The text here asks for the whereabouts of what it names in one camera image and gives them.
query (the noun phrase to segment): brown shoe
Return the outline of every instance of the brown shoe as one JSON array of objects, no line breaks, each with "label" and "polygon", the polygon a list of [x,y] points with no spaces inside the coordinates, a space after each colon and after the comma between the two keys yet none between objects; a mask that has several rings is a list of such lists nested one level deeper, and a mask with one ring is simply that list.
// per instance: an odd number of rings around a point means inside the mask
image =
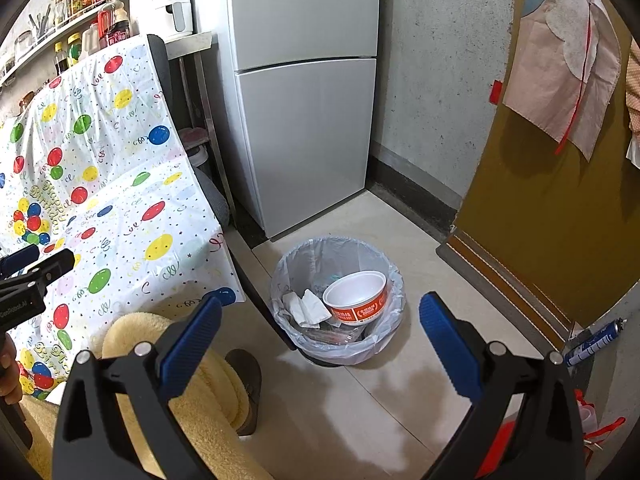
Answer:
[{"label": "brown shoe", "polygon": [[254,356],[246,350],[235,348],[225,356],[225,361],[235,370],[244,384],[249,395],[249,415],[241,428],[237,430],[239,436],[254,434],[258,424],[258,404],[260,402],[260,388],[262,387],[262,372]]}]

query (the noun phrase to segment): person's hand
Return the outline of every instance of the person's hand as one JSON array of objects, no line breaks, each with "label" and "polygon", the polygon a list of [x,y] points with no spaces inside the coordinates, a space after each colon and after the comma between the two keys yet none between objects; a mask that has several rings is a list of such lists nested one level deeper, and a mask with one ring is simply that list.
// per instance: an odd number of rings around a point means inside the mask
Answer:
[{"label": "person's hand", "polygon": [[15,404],[22,399],[20,386],[20,369],[15,362],[15,345],[8,334],[4,340],[4,348],[0,350],[0,366],[4,368],[4,375],[0,378],[0,397],[4,397],[7,404]]}]

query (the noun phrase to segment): balloon print tablecloth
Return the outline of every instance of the balloon print tablecloth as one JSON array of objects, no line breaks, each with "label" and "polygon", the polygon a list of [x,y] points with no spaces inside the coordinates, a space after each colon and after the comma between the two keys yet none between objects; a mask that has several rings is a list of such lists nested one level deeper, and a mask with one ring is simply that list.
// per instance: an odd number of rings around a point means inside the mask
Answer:
[{"label": "balloon print tablecloth", "polygon": [[44,314],[11,332],[23,390],[43,399],[120,316],[180,316],[203,294],[243,301],[222,229],[191,170],[146,36],[56,78],[0,129],[0,247],[71,249]]}]

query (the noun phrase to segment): red label on bowl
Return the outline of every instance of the red label on bowl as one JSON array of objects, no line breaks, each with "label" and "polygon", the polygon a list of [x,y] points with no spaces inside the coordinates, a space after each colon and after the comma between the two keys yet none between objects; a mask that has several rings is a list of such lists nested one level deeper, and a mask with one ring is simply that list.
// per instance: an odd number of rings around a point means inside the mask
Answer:
[{"label": "red label on bowl", "polygon": [[340,321],[352,322],[356,321],[356,317],[353,315],[353,310],[341,310],[339,308],[331,308],[332,313]]},{"label": "red label on bowl", "polygon": [[364,319],[369,319],[371,316],[375,316],[380,310],[384,308],[386,304],[386,287],[380,293],[380,295],[370,303],[364,304],[363,306],[358,306],[353,309],[356,313],[356,317],[359,321]]}]

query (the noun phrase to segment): soy sauce bottle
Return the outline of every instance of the soy sauce bottle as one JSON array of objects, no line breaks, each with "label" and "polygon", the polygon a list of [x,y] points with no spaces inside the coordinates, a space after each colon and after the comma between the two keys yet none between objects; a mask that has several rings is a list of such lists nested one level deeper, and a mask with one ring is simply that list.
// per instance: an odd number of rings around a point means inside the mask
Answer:
[{"label": "soy sauce bottle", "polygon": [[66,59],[66,52],[62,50],[61,41],[56,43],[55,49],[56,49],[56,73],[60,75],[65,70],[68,70],[69,62]]}]

